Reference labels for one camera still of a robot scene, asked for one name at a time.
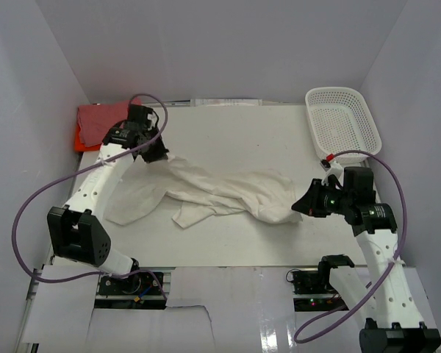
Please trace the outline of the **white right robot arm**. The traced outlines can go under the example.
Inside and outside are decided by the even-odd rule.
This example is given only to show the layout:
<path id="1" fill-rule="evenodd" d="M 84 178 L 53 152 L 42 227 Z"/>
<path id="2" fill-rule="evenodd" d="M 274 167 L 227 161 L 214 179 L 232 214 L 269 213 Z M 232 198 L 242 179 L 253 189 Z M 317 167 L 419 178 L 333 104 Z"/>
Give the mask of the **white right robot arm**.
<path id="1" fill-rule="evenodd" d="M 343 321 L 362 324 L 362 352 L 435 352 L 440 333 L 427 326 L 415 304 L 399 253 L 404 235 L 391 207 L 376 201 L 372 170 L 342 167 L 333 157 L 320 164 L 325 177 L 312 180 L 291 208 L 314 218 L 341 215 L 362 250 L 371 285 L 361 282 L 349 256 L 339 254 L 318 263 L 318 287 L 341 297 L 348 308 Z"/>

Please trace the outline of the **white t shirt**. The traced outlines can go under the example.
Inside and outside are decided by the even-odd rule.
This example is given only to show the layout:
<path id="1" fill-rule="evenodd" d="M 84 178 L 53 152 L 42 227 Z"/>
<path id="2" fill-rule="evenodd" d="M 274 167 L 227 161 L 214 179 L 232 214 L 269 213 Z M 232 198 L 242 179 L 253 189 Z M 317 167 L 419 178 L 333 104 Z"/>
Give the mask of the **white t shirt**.
<path id="1" fill-rule="evenodd" d="M 105 218 L 129 225 L 154 211 L 164 197 L 181 203 L 173 221 L 182 229 L 210 216 L 249 213 L 267 224 L 296 224 L 293 181 L 274 170 L 214 174 L 173 154 L 150 164 L 136 162 L 110 197 Z"/>

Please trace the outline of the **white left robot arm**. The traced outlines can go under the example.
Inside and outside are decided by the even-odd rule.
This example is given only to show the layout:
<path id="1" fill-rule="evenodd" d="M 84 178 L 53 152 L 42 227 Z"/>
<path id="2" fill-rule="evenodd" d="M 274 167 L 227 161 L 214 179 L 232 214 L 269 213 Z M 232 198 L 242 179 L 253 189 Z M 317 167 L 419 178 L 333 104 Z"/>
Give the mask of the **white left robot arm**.
<path id="1" fill-rule="evenodd" d="M 121 177 L 138 157 L 145 163 L 168 157 L 158 122 L 152 108 L 130 104 L 127 119 L 111 126 L 104 136 L 97 167 L 64 206 L 51 208 L 47 215 L 54 254 L 116 275 L 115 284 L 124 293 L 140 287 L 137 262 L 113 247 L 101 220 Z"/>

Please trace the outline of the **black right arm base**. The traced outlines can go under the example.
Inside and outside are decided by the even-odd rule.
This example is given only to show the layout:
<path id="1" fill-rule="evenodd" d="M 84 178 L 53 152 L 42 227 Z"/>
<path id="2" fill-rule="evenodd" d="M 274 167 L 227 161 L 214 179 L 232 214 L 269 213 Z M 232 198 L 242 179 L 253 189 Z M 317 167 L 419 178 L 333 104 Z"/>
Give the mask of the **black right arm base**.
<path id="1" fill-rule="evenodd" d="M 285 279 L 293 287 L 293 305 L 297 313 L 347 311 L 341 295 L 320 282 L 318 271 L 291 269 Z"/>

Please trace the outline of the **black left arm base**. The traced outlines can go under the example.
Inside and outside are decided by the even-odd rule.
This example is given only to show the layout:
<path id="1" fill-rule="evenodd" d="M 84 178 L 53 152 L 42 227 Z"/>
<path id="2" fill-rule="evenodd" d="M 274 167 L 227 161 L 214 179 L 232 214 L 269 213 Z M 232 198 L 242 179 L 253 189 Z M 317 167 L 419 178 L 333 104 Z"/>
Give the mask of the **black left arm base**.
<path id="1" fill-rule="evenodd" d="M 138 274 L 134 282 L 104 276 L 99 280 L 94 307 L 111 310 L 164 310 L 170 291 L 171 273 Z"/>

